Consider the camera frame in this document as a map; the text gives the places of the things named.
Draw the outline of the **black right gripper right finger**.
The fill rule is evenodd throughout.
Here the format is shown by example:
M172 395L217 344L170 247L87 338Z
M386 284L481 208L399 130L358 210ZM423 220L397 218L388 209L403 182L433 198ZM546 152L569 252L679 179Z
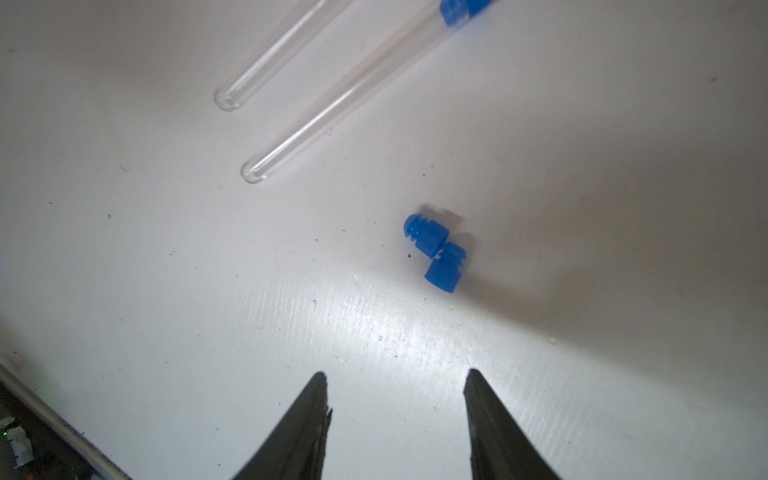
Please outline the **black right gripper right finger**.
M536 450L479 370L469 370L463 394L473 479L560 478Z

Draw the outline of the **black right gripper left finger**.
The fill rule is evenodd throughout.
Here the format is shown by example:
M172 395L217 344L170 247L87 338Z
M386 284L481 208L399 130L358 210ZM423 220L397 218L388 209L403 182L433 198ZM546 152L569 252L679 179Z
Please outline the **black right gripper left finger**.
M333 410L328 380L318 371L235 480L320 480Z

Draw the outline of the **clear test tube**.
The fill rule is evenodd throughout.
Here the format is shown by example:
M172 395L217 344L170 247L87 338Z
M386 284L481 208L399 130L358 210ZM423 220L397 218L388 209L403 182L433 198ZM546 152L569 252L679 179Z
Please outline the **clear test tube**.
M264 152L247 160L241 167L242 178L249 184L267 180L306 144L327 132L407 64L452 33L459 25L451 28L445 24L439 4L440 1L419 12L345 74Z
M300 1L215 90L216 106L224 112L241 108L350 4L349 0Z

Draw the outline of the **blue stopper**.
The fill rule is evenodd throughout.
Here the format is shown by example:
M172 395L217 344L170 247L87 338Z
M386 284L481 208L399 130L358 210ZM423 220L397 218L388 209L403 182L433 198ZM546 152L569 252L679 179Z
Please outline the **blue stopper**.
M462 276L466 259L467 254L462 247L446 243L430 264L425 279L440 290L453 293Z
M405 237L428 258L433 259L444 247L450 230L421 214L410 215L403 226Z
M448 27L456 27L493 3L493 0L441 0L439 11Z

